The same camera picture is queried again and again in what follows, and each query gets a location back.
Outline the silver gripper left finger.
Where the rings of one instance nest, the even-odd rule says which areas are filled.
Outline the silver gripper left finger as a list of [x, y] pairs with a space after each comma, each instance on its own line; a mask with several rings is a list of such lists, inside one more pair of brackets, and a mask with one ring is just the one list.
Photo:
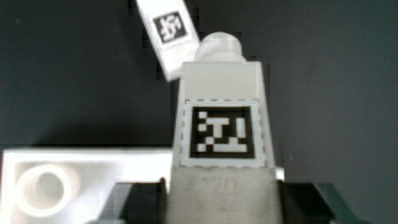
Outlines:
[[165, 179], [156, 182], [119, 182], [110, 190], [96, 224], [163, 224], [165, 211]]

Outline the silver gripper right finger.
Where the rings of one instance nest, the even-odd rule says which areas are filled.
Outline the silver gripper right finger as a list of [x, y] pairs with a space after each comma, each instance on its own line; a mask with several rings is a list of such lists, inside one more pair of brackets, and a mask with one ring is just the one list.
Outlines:
[[362, 220], [330, 183], [279, 182], [284, 224], [371, 224]]

